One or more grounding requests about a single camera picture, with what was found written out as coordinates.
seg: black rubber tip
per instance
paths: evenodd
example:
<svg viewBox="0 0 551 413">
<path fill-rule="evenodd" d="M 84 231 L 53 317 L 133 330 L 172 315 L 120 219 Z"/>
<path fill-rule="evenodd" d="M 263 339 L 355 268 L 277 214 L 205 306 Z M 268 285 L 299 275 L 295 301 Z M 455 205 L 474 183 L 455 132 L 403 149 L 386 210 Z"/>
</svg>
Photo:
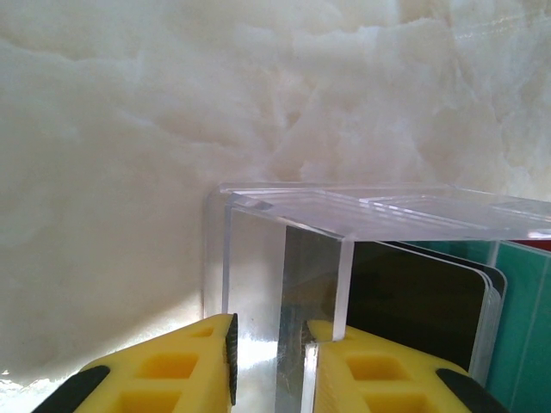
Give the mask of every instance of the black rubber tip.
<svg viewBox="0 0 551 413">
<path fill-rule="evenodd" d="M 96 366 L 71 376 L 34 409 L 33 413 L 73 413 L 110 371 L 107 366 Z"/>
<path fill-rule="evenodd" d="M 233 314 L 226 334 L 226 358 L 230 366 L 230 400 L 235 406 L 238 391 L 238 315 Z"/>
<path fill-rule="evenodd" d="M 509 413 L 499 401 L 472 378 L 447 368 L 436 370 L 436 374 L 473 413 Z"/>
</svg>

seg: white marble wall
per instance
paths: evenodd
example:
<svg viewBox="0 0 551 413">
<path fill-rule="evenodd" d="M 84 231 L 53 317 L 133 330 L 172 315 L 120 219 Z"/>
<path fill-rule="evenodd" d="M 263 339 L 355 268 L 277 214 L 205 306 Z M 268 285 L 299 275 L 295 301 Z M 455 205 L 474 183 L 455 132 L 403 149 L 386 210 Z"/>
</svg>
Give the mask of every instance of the white marble wall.
<svg viewBox="0 0 551 413">
<path fill-rule="evenodd" d="M 551 200 L 550 67 L 548 0 L 3 0 L 0 410 L 199 317 L 218 182 Z"/>
</svg>

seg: clear acrylic box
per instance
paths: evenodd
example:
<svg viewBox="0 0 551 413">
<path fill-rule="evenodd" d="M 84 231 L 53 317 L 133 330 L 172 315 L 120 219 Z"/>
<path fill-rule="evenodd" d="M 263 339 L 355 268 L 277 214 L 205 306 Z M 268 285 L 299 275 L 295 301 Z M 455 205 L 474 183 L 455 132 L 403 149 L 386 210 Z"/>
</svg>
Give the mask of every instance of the clear acrylic box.
<svg viewBox="0 0 551 413">
<path fill-rule="evenodd" d="M 507 240 L 551 238 L 551 203 L 416 184 L 225 184 L 208 197 L 206 220 L 204 314 L 239 316 L 233 412 L 314 411 L 319 351 L 304 325 L 329 322 L 326 339 L 344 339 L 355 243 L 402 241 L 434 250 L 453 244 L 448 253 L 495 266 L 508 261 Z M 514 407 L 522 398 L 534 399 L 523 395 L 534 379 L 525 370 L 525 361 L 534 363 L 527 351 L 551 335 L 551 326 L 549 335 L 534 334 L 534 324 L 551 322 L 547 313 L 538 318 L 542 294 L 551 300 L 546 257 L 527 280 L 536 289 L 533 311 L 512 329 L 522 337 L 508 347 L 511 332 L 499 333 L 496 353 L 517 362 L 492 365 L 490 373 L 488 388 L 513 411 L 521 411 Z M 511 302 L 521 305 L 521 295 L 513 290 Z M 511 317 L 505 308 L 504 318 Z M 539 411 L 536 404 L 531 411 Z"/>
</svg>

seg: white stone background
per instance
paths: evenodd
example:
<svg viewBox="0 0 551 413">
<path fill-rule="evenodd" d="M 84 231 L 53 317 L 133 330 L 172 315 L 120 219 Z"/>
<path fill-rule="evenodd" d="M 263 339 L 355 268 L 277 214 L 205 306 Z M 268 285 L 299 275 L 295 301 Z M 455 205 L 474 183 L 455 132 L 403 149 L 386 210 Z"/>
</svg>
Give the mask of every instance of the white stone background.
<svg viewBox="0 0 551 413">
<path fill-rule="evenodd" d="M 0 0 L 0 410 L 201 314 L 225 181 L 551 200 L 547 0 Z"/>
</svg>

